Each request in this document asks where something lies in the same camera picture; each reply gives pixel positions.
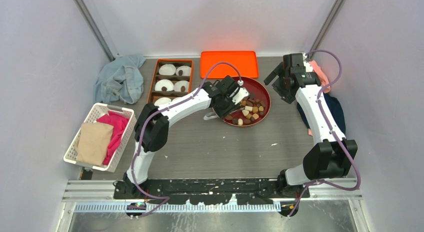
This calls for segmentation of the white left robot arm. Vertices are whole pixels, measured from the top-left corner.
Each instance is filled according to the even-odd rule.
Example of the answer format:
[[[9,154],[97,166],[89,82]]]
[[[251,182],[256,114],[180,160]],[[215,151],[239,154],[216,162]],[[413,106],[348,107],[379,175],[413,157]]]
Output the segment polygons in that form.
[[[248,95],[242,79],[226,76],[214,83],[203,80],[198,88],[178,100],[159,106],[146,104],[134,127],[135,151],[123,178],[127,185],[126,192],[135,199],[145,194],[144,182],[148,178],[153,157],[167,143],[172,125],[209,108],[223,119],[235,111]]]

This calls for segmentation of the white paper cup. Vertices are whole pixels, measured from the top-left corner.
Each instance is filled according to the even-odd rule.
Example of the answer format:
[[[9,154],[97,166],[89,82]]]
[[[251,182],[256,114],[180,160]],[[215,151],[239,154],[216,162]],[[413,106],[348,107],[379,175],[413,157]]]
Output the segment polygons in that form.
[[[190,85],[190,83],[188,81],[181,80],[181,81],[177,81],[174,84],[173,89],[174,89],[175,92],[181,92],[181,87],[184,86],[185,87],[185,92],[188,92],[189,91],[189,85]]]
[[[155,91],[162,91],[162,87],[166,87],[166,91],[173,91],[174,90],[173,82],[168,80],[168,79],[158,80],[155,83],[154,90]]]
[[[176,69],[176,71],[175,71],[175,74],[177,76],[179,76],[179,70],[182,70],[183,71],[183,75],[182,76],[190,76],[191,75],[191,72],[192,72],[192,68],[190,66],[182,65],[182,66],[179,66]]]
[[[175,75],[176,67],[173,64],[164,64],[158,70],[159,75]]]
[[[170,98],[161,97],[154,102],[154,105],[159,106],[159,105],[163,105],[163,104],[170,103],[170,102],[172,102],[172,100]]]

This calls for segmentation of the orange box lid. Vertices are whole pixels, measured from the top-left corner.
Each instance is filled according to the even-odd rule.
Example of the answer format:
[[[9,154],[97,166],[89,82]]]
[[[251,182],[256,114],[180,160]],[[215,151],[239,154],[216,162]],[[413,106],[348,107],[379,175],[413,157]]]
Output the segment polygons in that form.
[[[203,79],[218,62],[232,64],[238,69],[241,76],[253,79],[259,77],[257,55],[254,51],[204,51],[200,55],[200,77]],[[223,79],[227,75],[238,76],[228,65],[218,65],[207,78]]]

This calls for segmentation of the aluminium frame rail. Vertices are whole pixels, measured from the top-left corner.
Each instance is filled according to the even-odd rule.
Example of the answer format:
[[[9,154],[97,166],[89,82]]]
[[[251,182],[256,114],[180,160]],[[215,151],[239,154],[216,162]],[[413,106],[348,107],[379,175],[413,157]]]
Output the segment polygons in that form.
[[[63,194],[64,211],[71,213],[230,213],[230,212],[281,212],[282,206],[295,203],[294,198],[271,199],[269,202],[242,202],[232,193],[223,202],[207,205],[193,199],[164,205],[146,199],[115,199],[112,181],[69,181]]]

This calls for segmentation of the light blue cloth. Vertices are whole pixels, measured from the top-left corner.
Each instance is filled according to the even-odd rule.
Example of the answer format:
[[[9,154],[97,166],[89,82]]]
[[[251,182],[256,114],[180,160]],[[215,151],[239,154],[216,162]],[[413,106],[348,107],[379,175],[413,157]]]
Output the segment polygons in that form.
[[[105,65],[93,87],[94,103],[138,102],[144,91],[144,78],[139,68],[145,61],[141,55],[129,55],[119,57]]]

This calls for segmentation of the beige cloth in basket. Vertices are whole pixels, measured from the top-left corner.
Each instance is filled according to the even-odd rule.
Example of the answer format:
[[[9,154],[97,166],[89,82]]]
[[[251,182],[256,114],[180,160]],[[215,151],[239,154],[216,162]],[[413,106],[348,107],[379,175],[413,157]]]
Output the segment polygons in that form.
[[[105,123],[83,123],[76,145],[76,161],[101,166],[113,134],[113,126]]]

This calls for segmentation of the salmon pink cloth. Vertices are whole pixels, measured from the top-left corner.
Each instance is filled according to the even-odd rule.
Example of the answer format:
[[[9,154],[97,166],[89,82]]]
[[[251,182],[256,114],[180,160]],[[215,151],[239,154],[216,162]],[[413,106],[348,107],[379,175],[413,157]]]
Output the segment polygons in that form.
[[[314,60],[310,61],[309,63],[312,66],[313,71],[317,74],[317,76],[318,76],[318,78],[321,82],[321,86],[322,87],[327,86],[330,82],[329,82],[328,77],[323,73],[321,67]]]

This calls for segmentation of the silver metal tongs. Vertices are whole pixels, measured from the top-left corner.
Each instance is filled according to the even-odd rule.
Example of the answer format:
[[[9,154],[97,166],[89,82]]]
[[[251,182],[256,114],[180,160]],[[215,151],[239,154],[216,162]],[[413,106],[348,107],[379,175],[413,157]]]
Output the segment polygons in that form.
[[[239,106],[237,109],[235,109],[235,110],[231,111],[228,115],[233,114],[233,113],[236,113],[236,112],[241,111],[241,110],[243,110],[243,109],[244,109],[244,107],[243,107],[243,106]],[[207,121],[207,120],[211,120],[211,119],[216,119],[216,118],[219,118],[219,116],[218,116],[218,115],[217,115],[214,111],[207,113],[207,114],[203,117],[203,119],[204,119],[205,121]]]

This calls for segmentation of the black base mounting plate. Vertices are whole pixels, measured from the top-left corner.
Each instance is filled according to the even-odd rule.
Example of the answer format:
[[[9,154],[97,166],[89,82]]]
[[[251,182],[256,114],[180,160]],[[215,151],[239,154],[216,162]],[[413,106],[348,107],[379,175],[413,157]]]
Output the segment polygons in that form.
[[[297,200],[303,186],[288,186],[280,178],[247,179],[148,179],[139,187],[128,179],[114,181],[114,199],[141,199],[158,205],[225,205],[232,197],[238,205],[267,205],[275,199]]]

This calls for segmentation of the round red lacquer tray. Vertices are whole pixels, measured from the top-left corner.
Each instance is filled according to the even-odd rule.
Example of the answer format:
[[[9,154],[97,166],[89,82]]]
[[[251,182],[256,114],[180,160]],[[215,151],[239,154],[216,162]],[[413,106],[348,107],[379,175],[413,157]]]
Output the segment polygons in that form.
[[[271,98],[266,88],[257,80],[243,77],[243,86],[248,90],[249,96],[245,98],[240,106],[245,110],[246,106],[251,106],[253,110],[245,117],[242,110],[227,115],[223,122],[236,127],[249,127],[261,122],[269,113],[271,108]]]

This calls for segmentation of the pink cloth in basket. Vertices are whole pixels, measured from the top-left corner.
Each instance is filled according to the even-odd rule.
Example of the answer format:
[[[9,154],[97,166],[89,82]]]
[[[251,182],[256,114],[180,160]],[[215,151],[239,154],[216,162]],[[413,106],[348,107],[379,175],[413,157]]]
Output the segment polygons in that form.
[[[103,165],[108,165],[115,151],[121,144],[122,136],[129,119],[116,112],[109,111],[108,115],[105,114],[99,117],[96,121],[113,126],[112,136],[107,147],[106,156],[102,163]]]

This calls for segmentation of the orange chocolate box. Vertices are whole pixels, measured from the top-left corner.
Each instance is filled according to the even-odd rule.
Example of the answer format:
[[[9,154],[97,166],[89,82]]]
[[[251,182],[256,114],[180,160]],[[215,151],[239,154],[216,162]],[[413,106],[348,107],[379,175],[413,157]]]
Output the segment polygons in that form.
[[[175,75],[171,75],[171,76],[166,76],[166,75],[159,75],[158,71],[159,68],[164,65],[164,64],[173,64],[176,68],[178,68],[179,66],[182,65],[186,65],[186,66],[190,66],[191,67],[191,75],[190,76],[177,76]],[[194,63],[192,60],[188,60],[188,59],[158,59],[156,62],[156,66],[154,69],[154,73],[152,76],[152,81],[150,84],[150,90],[149,90],[149,95],[147,98],[147,102],[148,103],[153,103],[161,98],[161,97],[168,97],[170,98],[172,101],[179,99],[187,94],[189,94],[192,90],[192,80],[193,80],[193,73],[194,73]],[[155,91],[154,87],[155,87],[155,83],[158,80],[161,79],[168,79],[170,81],[173,82],[173,84],[175,84],[177,81],[181,81],[181,80],[186,80],[189,82],[189,91],[188,92],[175,92],[173,91]]]

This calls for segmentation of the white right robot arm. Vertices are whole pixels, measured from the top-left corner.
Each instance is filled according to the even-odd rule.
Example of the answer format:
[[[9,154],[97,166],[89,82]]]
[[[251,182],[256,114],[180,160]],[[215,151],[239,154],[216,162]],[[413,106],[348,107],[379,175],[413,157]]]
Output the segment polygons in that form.
[[[346,176],[352,168],[358,146],[342,132],[324,97],[324,86],[303,53],[286,54],[266,77],[286,103],[294,101],[302,108],[311,129],[313,147],[299,166],[282,171],[277,190],[291,197],[298,185]]]

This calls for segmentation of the navy blue cloth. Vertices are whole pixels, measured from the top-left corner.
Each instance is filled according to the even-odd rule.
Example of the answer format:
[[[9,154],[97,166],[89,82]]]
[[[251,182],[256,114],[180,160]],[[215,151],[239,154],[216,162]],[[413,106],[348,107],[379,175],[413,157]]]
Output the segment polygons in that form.
[[[334,121],[336,122],[337,126],[339,127],[339,129],[346,134],[346,122],[345,122],[345,117],[344,117],[344,112],[342,109],[342,106],[339,102],[339,100],[331,95],[329,95],[328,93],[324,93],[324,98],[325,98],[325,102],[329,108],[329,111],[331,112],[331,115],[334,119]],[[302,119],[302,121],[304,122],[305,126],[308,129],[308,135],[312,136],[312,131],[311,128],[308,124],[306,115],[302,109],[302,107],[297,103],[296,104],[296,108],[297,111],[300,114],[300,117]]]

